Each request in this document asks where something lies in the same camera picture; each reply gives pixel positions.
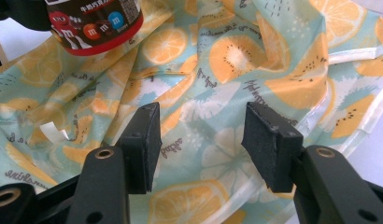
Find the white surface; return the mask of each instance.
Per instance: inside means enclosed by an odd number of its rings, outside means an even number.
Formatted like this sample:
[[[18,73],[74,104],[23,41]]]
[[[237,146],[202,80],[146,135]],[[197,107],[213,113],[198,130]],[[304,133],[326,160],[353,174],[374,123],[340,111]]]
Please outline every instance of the white surface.
[[[39,46],[51,36],[51,32],[29,30],[12,19],[0,21],[0,45],[6,54],[5,61],[11,61]]]
[[[352,0],[359,5],[383,15],[383,0]]]
[[[383,115],[348,160],[363,179],[383,187]]]

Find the m&m's container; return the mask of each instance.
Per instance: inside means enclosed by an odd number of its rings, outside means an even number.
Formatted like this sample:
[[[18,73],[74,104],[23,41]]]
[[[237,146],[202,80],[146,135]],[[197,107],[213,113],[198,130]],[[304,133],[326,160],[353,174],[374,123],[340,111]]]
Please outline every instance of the m&m's container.
[[[51,28],[71,54],[87,56],[131,39],[143,23],[137,0],[46,0]]]

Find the fabric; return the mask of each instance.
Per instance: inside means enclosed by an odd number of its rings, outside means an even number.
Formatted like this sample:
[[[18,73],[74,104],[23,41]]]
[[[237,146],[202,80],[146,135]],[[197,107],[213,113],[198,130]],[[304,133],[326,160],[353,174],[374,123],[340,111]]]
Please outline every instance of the fabric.
[[[383,19],[353,2],[140,5],[141,30],[109,52],[72,56],[53,36],[0,67],[0,186],[41,192],[78,175],[159,102],[163,146],[153,192],[131,196],[133,223],[283,222],[291,194],[267,189],[240,145],[246,103],[275,109],[305,146],[345,155],[383,111]],[[49,140],[50,122],[67,138]]]

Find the screw hole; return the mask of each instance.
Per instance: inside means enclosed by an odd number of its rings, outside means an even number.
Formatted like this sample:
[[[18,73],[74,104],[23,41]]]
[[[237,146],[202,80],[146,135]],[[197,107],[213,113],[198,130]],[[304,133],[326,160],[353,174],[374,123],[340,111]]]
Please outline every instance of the screw hole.
[[[4,189],[0,191],[0,207],[16,201],[21,195],[19,189]]]
[[[14,196],[14,194],[12,192],[0,195],[0,203],[5,202],[5,201],[11,199],[13,196]]]
[[[377,217],[375,216],[375,214],[369,212],[369,211],[366,211],[366,210],[363,210],[363,209],[360,209],[358,211],[358,214],[363,217],[364,219],[368,220],[368,221],[371,221],[371,222],[377,222]]]
[[[87,223],[91,223],[91,224],[98,223],[100,220],[102,220],[103,217],[104,215],[102,215],[102,213],[93,212],[87,216],[86,221]]]
[[[335,156],[334,152],[324,147],[319,147],[316,151],[321,157],[333,158]]]
[[[114,151],[112,149],[102,149],[95,153],[96,159],[106,159],[111,157],[114,154]]]

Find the orange slice print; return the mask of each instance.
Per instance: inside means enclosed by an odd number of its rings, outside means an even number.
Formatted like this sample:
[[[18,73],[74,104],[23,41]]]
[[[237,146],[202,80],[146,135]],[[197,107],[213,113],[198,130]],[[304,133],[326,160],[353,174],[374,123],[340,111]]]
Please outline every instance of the orange slice print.
[[[310,0],[326,20],[329,48],[340,45],[360,30],[366,9],[350,0]]]
[[[65,82],[55,90],[50,98],[64,103],[71,101],[78,94],[78,86],[71,82]]]
[[[133,48],[127,54],[122,56],[113,66],[107,69],[106,73],[113,83],[121,87],[125,87],[131,70],[133,69],[136,54],[138,53],[137,48]]]
[[[51,86],[63,69],[54,38],[21,57],[15,65],[22,73],[21,81],[36,87]]]
[[[169,63],[185,50],[187,41],[187,35],[182,29],[168,28],[148,37],[142,52],[152,63]]]
[[[162,0],[143,0],[140,1],[144,22],[139,32],[147,34],[154,31],[172,14],[167,1]]]
[[[228,200],[226,190],[216,180],[174,185],[151,197],[149,223],[201,223]]]

